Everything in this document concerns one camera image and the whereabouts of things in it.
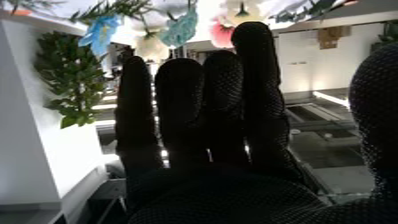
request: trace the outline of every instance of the black glove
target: black glove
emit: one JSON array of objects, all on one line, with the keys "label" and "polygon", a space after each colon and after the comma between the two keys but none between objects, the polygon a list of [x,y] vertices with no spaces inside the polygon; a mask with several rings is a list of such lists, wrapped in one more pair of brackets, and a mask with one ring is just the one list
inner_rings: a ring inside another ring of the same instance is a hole
[{"label": "black glove", "polygon": [[[273,37],[263,23],[236,28],[232,43],[238,55],[218,51],[202,66],[191,59],[175,59],[158,70],[160,134],[170,168],[200,167],[211,162],[302,182],[287,152]],[[158,168],[151,75],[136,57],[126,61],[122,70],[117,152],[124,165],[135,169]]]}]

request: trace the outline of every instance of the finger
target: finger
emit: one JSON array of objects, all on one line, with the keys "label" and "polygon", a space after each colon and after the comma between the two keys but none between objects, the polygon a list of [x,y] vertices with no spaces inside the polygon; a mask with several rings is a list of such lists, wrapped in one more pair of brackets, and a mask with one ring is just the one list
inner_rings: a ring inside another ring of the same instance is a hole
[{"label": "finger", "polygon": [[300,181],[302,174],[287,151],[289,123],[279,91],[273,37],[263,23],[247,22],[236,27],[232,44],[243,63],[243,118],[252,166],[266,173]]},{"label": "finger", "polygon": [[202,66],[190,59],[170,60],[156,75],[160,133],[170,167],[209,162],[202,130]]},{"label": "finger", "polygon": [[350,109],[362,135],[362,155],[376,177],[376,185],[378,188],[394,185],[394,192],[398,190],[396,86],[398,44],[392,44],[374,52],[359,67],[350,86]]},{"label": "finger", "polygon": [[122,64],[115,109],[117,154],[124,166],[160,167],[158,140],[151,106],[151,74],[144,60],[131,57]]},{"label": "finger", "polygon": [[229,51],[211,54],[204,62],[204,101],[207,146],[215,163],[248,166],[243,145],[241,90],[243,68]]}]

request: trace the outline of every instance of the white pillar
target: white pillar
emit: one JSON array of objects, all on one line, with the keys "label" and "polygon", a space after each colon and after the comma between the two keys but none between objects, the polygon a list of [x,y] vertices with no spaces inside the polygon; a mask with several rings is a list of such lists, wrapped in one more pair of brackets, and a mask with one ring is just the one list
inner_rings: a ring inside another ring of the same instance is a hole
[{"label": "white pillar", "polygon": [[58,202],[67,213],[106,173],[94,125],[60,130],[60,114],[42,107],[35,40],[49,31],[0,22],[0,205]]}]

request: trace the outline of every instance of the white decoration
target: white decoration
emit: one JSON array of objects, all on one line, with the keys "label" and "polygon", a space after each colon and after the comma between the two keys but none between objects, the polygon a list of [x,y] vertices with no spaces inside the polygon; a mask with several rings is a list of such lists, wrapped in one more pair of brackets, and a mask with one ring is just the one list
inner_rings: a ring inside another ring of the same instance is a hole
[{"label": "white decoration", "polygon": [[152,60],[156,63],[168,58],[170,50],[156,35],[138,38],[135,55],[140,56],[145,61]]}]

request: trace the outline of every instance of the blue decoration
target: blue decoration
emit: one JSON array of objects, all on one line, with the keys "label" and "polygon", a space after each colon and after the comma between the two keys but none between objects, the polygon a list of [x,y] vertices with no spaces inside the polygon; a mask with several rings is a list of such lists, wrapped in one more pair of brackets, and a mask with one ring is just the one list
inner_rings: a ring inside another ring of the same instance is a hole
[{"label": "blue decoration", "polygon": [[94,20],[85,36],[78,41],[80,47],[90,44],[90,50],[97,57],[106,54],[106,47],[117,26],[117,16],[99,17]]},{"label": "blue decoration", "polygon": [[167,21],[168,30],[160,33],[160,40],[167,46],[181,47],[195,36],[197,12],[195,8],[177,18]]}]

